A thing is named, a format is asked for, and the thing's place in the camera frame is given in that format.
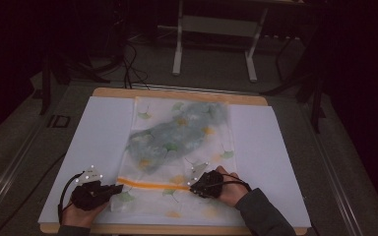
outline sleeve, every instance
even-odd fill
[[[90,228],[61,225],[57,236],[88,236],[90,233]]]
[[[246,194],[235,205],[253,235],[294,236],[292,226],[260,189]]]

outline table leg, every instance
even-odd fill
[[[182,62],[182,21],[183,21],[183,0],[179,1],[179,16],[177,19],[177,45],[174,53],[173,76],[180,75],[180,64]]]
[[[247,63],[248,77],[250,78],[250,82],[252,83],[257,82],[256,70],[254,69],[253,54],[254,50],[256,49],[257,41],[260,38],[260,33],[262,31],[263,23],[265,22],[268,10],[268,8],[263,9],[262,17],[260,18],[260,22],[257,24],[256,30],[254,32],[251,47],[248,51],[245,52],[245,61]]]

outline gray floor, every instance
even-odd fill
[[[151,89],[212,89],[222,92],[259,95],[259,91],[280,84],[274,60],[282,43],[265,38],[259,42],[254,56],[259,82],[248,81],[242,50],[206,50],[205,45],[186,42],[181,75],[171,75],[174,48],[163,38],[157,45],[136,43],[134,67],[148,74],[145,82]],[[294,67],[303,48],[298,41],[281,60],[283,74]],[[131,48],[127,49],[132,58]],[[124,69],[119,68],[105,78],[110,87],[122,87]],[[39,87],[40,74],[31,80]],[[0,176],[14,159],[23,161],[16,178],[6,186],[5,198],[0,199],[0,225],[40,181],[69,147],[89,96],[98,85],[80,78],[69,86],[53,83],[53,102],[46,116],[38,116],[40,100],[28,98],[0,126]],[[362,167],[358,154],[341,121],[324,95],[322,108],[326,118],[320,119],[321,134],[315,134],[309,124],[308,104],[293,98],[297,88],[278,96],[267,97],[273,106],[300,190],[311,220],[321,235],[378,235],[378,197]],[[67,128],[46,128],[50,115],[72,118]],[[0,235],[43,235],[37,219],[57,175],[61,161],[56,162],[42,179],[31,197],[5,225]],[[308,235],[316,235],[309,229]]]

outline person's right hand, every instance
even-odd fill
[[[217,172],[223,174],[223,182],[236,180],[234,178],[231,178],[230,176],[238,178],[238,175],[236,173],[228,174],[228,172],[226,172],[226,170],[222,166],[217,167]],[[244,185],[224,184],[222,185],[222,192],[220,193],[219,200],[230,207],[235,207],[238,201],[247,193],[248,190],[244,187]]]

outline orange stripe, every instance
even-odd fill
[[[178,186],[178,185],[164,185],[164,184],[151,184],[151,183],[142,183],[142,182],[134,182],[131,180],[127,180],[124,178],[118,178],[118,182],[141,189],[172,189],[172,190],[186,190],[189,191],[189,187],[186,186]]]

